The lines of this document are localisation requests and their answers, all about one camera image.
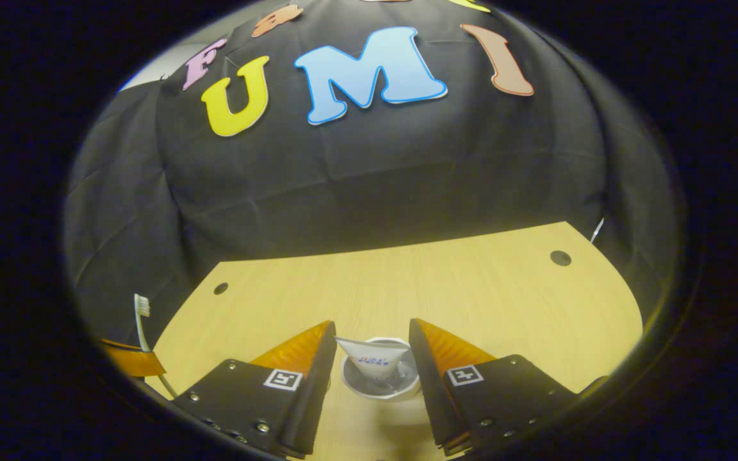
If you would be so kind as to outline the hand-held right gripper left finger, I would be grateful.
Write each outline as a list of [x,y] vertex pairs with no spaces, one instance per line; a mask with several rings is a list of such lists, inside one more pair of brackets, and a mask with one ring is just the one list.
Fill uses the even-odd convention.
[[277,457],[304,458],[314,450],[335,335],[336,324],[323,321],[251,362],[226,359],[174,405],[235,441]]

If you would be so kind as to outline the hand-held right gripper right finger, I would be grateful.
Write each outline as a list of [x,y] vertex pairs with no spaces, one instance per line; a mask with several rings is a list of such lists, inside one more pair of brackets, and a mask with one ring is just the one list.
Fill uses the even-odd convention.
[[496,357],[421,318],[408,339],[434,443],[445,455],[495,457],[516,451],[583,400],[521,354]]

